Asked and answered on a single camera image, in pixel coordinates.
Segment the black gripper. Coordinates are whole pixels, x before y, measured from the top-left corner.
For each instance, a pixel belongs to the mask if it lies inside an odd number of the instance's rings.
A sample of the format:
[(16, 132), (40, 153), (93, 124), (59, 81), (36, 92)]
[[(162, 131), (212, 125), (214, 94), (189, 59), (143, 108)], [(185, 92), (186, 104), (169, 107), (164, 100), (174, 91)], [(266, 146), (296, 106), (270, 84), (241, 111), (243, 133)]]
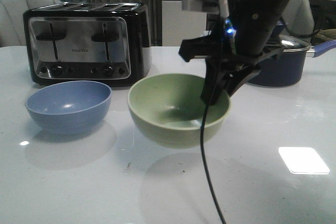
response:
[(278, 58), (283, 52), (280, 39), (270, 39), (256, 55), (240, 52), (235, 32), (204, 31), (194, 39), (184, 39), (179, 55), (185, 62), (204, 59), (206, 74), (201, 93), (205, 104), (217, 104), (220, 97), (232, 96), (243, 84), (259, 75), (263, 60)]

